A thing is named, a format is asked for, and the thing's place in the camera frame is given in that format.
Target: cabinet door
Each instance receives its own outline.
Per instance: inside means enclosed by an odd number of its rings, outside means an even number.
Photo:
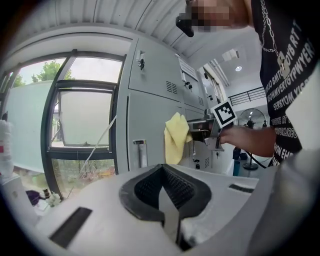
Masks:
[[[186,109],[186,119],[201,119],[204,117],[204,113],[196,112],[194,110]],[[207,146],[200,141],[192,142],[192,153],[193,160],[199,160],[198,164],[200,165],[200,170],[205,172],[212,172],[212,151],[207,148]],[[196,162],[193,162],[191,168],[196,168]]]
[[[137,58],[145,61],[142,71]],[[183,86],[179,60],[175,53],[159,43],[140,38],[132,63],[129,89],[181,102]]]
[[[137,145],[133,141],[146,140],[147,165],[164,164],[165,160],[165,126],[166,121],[184,109],[178,102],[145,92],[130,90],[128,102],[128,157],[130,170],[139,168]]]
[[[200,88],[200,84],[197,80],[193,79],[188,74],[185,75],[185,80],[192,85],[192,89],[184,86],[183,88],[183,100],[186,105],[205,110],[205,98]]]

